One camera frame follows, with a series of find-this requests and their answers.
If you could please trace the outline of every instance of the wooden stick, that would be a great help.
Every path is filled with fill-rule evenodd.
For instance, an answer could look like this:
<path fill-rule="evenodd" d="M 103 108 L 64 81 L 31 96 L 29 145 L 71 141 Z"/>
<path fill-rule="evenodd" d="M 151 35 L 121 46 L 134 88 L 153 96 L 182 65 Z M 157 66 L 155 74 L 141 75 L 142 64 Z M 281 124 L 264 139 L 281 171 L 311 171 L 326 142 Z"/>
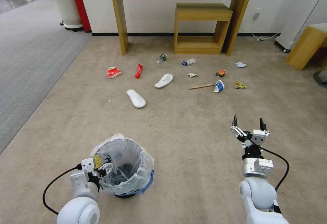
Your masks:
<path fill-rule="evenodd" d="M 203 88 L 203 87 L 209 87 L 209 86 L 213 86 L 213 85 L 215 85 L 215 83 L 201 85 L 201 86 L 194 86 L 194 87 L 190 88 L 190 90 L 198 89 L 198 88 Z"/>

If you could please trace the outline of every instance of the litter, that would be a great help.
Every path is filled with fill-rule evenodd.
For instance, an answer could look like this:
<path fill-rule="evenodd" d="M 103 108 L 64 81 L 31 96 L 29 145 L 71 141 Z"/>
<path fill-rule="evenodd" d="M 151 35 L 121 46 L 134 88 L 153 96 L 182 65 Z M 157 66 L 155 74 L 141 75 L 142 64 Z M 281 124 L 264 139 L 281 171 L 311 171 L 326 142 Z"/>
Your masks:
<path fill-rule="evenodd" d="M 215 84 L 214 92 L 218 93 L 218 92 L 222 91 L 224 88 L 225 88 L 224 83 L 219 79 Z"/>
<path fill-rule="evenodd" d="M 242 84 L 241 82 L 236 82 L 234 85 L 235 89 L 245 89 L 247 86 L 245 84 Z"/>
<path fill-rule="evenodd" d="M 243 62 L 235 62 L 235 66 L 236 66 L 237 68 L 242 68 L 242 67 L 245 67 L 246 64 L 243 63 Z"/>
<path fill-rule="evenodd" d="M 142 108 L 146 105 L 146 101 L 135 90 L 126 91 L 127 96 L 130 98 L 133 106 L 136 108 Z"/>
<path fill-rule="evenodd" d="M 218 72 L 216 72 L 217 77 L 222 77 L 226 74 L 226 70 L 220 69 Z"/>
<path fill-rule="evenodd" d="M 100 179 L 102 189 L 117 197 L 143 194 L 151 185 L 154 159 L 135 141 L 117 134 L 96 146 L 90 156 L 99 155 L 101 162 L 110 163 L 111 171 Z"/>
<path fill-rule="evenodd" d="M 189 66 L 189 65 L 194 64 L 195 62 L 196 62 L 195 59 L 192 58 L 192 59 L 188 59 L 187 61 L 183 61 L 183 62 L 182 62 L 182 65 L 183 65 L 183 66 Z"/>
<path fill-rule="evenodd" d="M 156 63 L 159 64 L 160 62 L 164 62 L 165 60 L 167 60 L 167 57 L 164 54 L 162 54 L 161 56 L 159 56 L 159 60 L 156 61 Z"/>
<path fill-rule="evenodd" d="M 203 88 L 203 87 L 209 87 L 209 86 L 213 86 L 213 85 L 215 85 L 215 83 L 205 84 L 205 85 L 201 85 L 201 86 L 194 86 L 194 87 L 191 87 L 190 90 Z"/>
<path fill-rule="evenodd" d="M 165 74 L 163 75 L 163 77 L 160 79 L 160 81 L 158 83 L 156 83 L 154 86 L 156 88 L 162 88 L 164 86 L 166 86 L 167 84 L 169 84 L 171 81 L 173 81 L 173 75 L 172 74 Z"/>
<path fill-rule="evenodd" d="M 194 74 L 194 73 L 189 73 L 188 76 L 190 76 L 190 77 L 192 78 L 192 77 L 195 77 L 195 76 L 197 76 L 197 75 Z"/>
<path fill-rule="evenodd" d="M 121 71 L 119 71 L 116 67 L 110 67 L 107 70 L 107 76 L 108 78 L 114 78 L 118 75 L 122 74 Z"/>
<path fill-rule="evenodd" d="M 135 74 L 135 78 L 139 79 L 141 76 L 141 72 L 142 72 L 143 66 L 139 63 L 137 65 L 137 73 Z"/>

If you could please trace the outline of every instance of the white flower pot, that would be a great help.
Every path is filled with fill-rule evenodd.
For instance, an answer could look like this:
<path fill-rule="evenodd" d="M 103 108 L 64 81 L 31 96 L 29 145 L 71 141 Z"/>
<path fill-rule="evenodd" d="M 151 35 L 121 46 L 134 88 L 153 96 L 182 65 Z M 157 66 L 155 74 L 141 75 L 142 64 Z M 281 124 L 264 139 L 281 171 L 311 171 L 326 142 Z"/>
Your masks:
<path fill-rule="evenodd" d="M 61 19 L 64 21 L 66 28 L 80 28 L 83 27 L 81 24 L 81 18 L 79 17 L 78 10 L 76 7 L 75 0 L 53 0 L 56 4 Z"/>

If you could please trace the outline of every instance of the blue and white paper cup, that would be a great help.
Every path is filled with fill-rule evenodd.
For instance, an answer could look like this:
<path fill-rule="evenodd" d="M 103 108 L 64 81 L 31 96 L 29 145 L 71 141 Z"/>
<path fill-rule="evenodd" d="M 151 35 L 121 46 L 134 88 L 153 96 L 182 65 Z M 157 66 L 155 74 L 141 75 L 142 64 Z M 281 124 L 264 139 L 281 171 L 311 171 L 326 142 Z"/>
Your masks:
<path fill-rule="evenodd" d="M 218 93 L 218 92 L 222 91 L 224 88 L 225 88 L 224 83 L 219 79 L 217 81 L 217 83 L 215 84 L 214 92 Z"/>

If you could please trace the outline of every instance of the transparent plastic bag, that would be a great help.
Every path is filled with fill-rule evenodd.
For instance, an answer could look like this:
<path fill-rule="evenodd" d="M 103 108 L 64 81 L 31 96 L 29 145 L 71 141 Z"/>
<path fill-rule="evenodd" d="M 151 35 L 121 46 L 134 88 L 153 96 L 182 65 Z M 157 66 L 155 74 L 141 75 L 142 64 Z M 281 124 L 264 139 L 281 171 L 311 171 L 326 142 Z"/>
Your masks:
<path fill-rule="evenodd" d="M 111 162 L 112 170 L 99 183 L 115 195 L 143 193 L 152 183 L 154 159 L 132 139 L 117 134 L 94 148 L 90 156 L 100 155 L 101 164 Z"/>

